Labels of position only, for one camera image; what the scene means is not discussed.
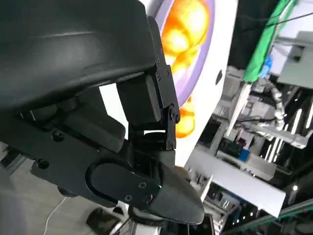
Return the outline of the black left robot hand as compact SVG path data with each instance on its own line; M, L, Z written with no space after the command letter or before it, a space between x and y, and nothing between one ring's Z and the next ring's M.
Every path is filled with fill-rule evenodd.
M202 223L175 171L179 105L158 25L137 0L0 3L0 140L31 172L103 206Z

